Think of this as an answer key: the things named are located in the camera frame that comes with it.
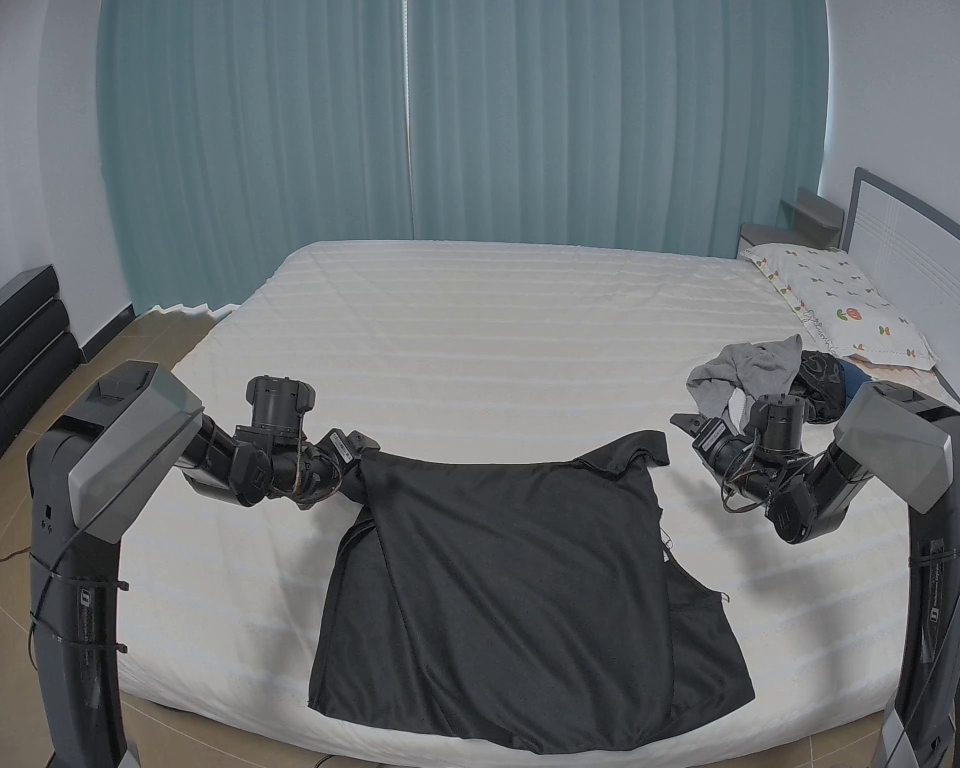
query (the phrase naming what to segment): teal curtain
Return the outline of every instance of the teal curtain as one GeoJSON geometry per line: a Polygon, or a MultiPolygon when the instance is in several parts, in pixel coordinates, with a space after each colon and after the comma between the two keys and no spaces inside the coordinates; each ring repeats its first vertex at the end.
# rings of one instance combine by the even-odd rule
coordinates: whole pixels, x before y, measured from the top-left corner
{"type": "Polygon", "coordinates": [[[734,256],[817,188],[824,0],[409,0],[414,233],[734,256]]]}
{"type": "Polygon", "coordinates": [[[316,240],[412,236],[398,0],[104,0],[97,101],[135,308],[240,302],[316,240]]]}

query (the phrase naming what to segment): white bed sheet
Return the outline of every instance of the white bed sheet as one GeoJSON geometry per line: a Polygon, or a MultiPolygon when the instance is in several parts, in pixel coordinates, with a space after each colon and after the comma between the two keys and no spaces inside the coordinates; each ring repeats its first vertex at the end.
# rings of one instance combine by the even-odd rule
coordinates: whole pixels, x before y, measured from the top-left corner
{"type": "MultiPolygon", "coordinates": [[[[689,438],[690,369],[728,343],[804,335],[753,266],[734,260],[478,243],[315,244],[292,254],[176,373],[227,430],[245,385],[287,375],[317,390],[306,420],[360,429],[387,451],[446,462],[565,460],[660,429],[653,468],[680,563],[731,598],[756,699],[631,753],[535,756],[390,732],[307,708],[324,591],[356,507],[251,509],[171,472],[124,538],[121,685],[171,707],[320,752],[416,766],[664,766],[756,752],[883,707],[907,604],[903,505],[878,481],[841,528],[800,546],[761,513],[723,512],[689,438]]],[[[829,427],[810,427],[817,451],[829,427]]]]}

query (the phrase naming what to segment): white pillow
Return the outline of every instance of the white pillow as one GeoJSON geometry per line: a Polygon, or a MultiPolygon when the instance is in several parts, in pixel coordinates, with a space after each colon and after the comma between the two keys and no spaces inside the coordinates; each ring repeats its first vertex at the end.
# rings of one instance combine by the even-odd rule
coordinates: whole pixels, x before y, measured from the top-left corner
{"type": "Polygon", "coordinates": [[[746,250],[804,325],[831,354],[929,371],[937,362],[923,334],[876,291],[842,251],[770,243],[746,250]]]}

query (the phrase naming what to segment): headboard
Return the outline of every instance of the headboard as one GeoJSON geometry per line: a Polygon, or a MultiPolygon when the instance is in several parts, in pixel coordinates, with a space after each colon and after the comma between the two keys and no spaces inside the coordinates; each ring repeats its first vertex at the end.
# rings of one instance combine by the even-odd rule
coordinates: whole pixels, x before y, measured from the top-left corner
{"type": "Polygon", "coordinates": [[[857,168],[840,247],[920,329],[937,373],[960,390],[960,225],[857,168]]]}

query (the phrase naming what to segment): white wall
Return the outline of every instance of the white wall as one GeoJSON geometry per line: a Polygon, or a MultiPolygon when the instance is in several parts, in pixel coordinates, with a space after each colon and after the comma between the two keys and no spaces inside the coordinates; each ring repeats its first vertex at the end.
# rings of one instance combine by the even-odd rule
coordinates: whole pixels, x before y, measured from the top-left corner
{"type": "Polygon", "coordinates": [[[844,209],[863,166],[960,221],[960,0],[827,0],[820,194],[844,209]]]}
{"type": "Polygon", "coordinates": [[[81,346],[130,303],[97,134],[100,0],[0,0],[0,284],[53,264],[81,346]]]}

